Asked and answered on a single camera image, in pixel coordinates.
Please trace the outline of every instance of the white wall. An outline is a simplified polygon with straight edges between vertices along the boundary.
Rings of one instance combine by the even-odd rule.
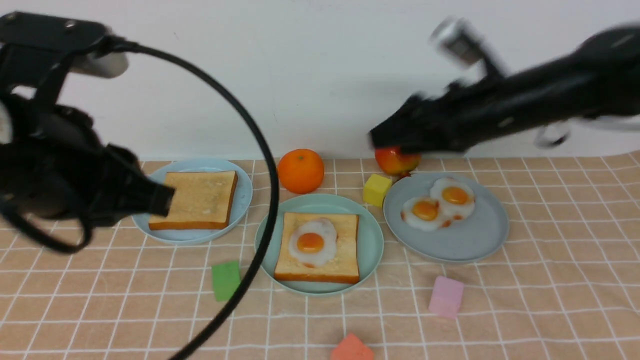
[[[466,17],[512,70],[569,53],[587,37],[640,18],[638,0],[3,0],[16,9],[92,19],[177,54],[234,92],[281,155],[372,154],[366,133],[414,91],[441,94],[462,76],[428,37]],[[136,55],[112,80],[71,76],[62,101],[90,112],[102,139],[141,158],[257,158],[239,117],[183,70]],[[466,74],[475,79],[472,71]],[[636,150],[639,135],[574,129],[539,151],[525,133],[469,156],[604,155]]]

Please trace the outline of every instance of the cube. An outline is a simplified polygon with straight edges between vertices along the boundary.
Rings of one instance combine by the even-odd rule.
[[[238,260],[213,265],[211,267],[213,292],[217,301],[231,299],[240,285],[240,264]]]
[[[462,303],[462,282],[438,276],[433,286],[429,311],[445,318],[455,319]]]
[[[385,201],[387,192],[391,189],[391,179],[380,176],[378,174],[371,174],[367,182],[362,189],[362,198],[367,204],[382,207]]]
[[[373,351],[349,333],[331,352],[331,360],[373,360]]]

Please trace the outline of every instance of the toast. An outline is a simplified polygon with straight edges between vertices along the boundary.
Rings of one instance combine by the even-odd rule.
[[[310,267],[289,253],[291,234],[308,221],[327,218],[338,234],[335,257],[320,267]],[[356,284],[358,268],[358,222],[356,214],[285,213],[280,255],[273,274],[278,281],[314,281]]]
[[[229,225],[238,175],[235,171],[168,172],[164,184],[175,188],[166,217],[152,215],[149,229],[224,229]]]

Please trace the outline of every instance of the plate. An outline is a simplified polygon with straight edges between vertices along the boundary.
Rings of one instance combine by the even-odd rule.
[[[360,281],[357,284],[337,284],[334,282],[307,282],[307,281],[277,281],[273,278],[273,272],[280,255],[284,213],[319,213],[319,214],[357,214],[358,221],[358,267],[360,269]],[[264,217],[255,233],[255,249],[260,245],[267,217]],[[382,229],[376,218],[357,202],[330,194],[307,194],[294,197],[280,204],[273,237],[267,250],[267,255],[262,262],[262,269],[267,275],[282,285],[285,289],[308,296],[329,296],[352,290],[366,281],[371,276],[382,260],[382,252],[385,246]]]
[[[405,201],[429,195],[433,183],[452,177],[471,187],[476,208],[466,219],[450,227],[424,232],[407,225],[400,217]],[[451,173],[414,174],[394,184],[383,205],[385,220],[396,238],[409,249],[441,263],[473,263],[498,251],[509,235],[509,217],[500,200],[489,189]]]
[[[234,194],[234,202],[231,205],[231,215],[229,216],[229,225],[220,230],[149,230],[149,214],[134,215],[133,222],[138,229],[154,239],[169,243],[172,245],[194,245],[211,241],[228,233],[240,222],[244,217],[251,199],[253,197],[253,185],[249,175],[239,166],[227,160],[219,159],[196,159],[186,161],[176,161],[165,167],[156,170],[149,175],[151,180],[158,183],[164,182],[167,172],[219,172],[235,170],[238,175],[236,184],[236,192]]]

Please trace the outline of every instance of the apple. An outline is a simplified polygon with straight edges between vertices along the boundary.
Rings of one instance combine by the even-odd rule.
[[[376,150],[376,162],[382,171],[400,178],[410,176],[420,163],[420,154],[402,154],[399,147],[387,147]]]

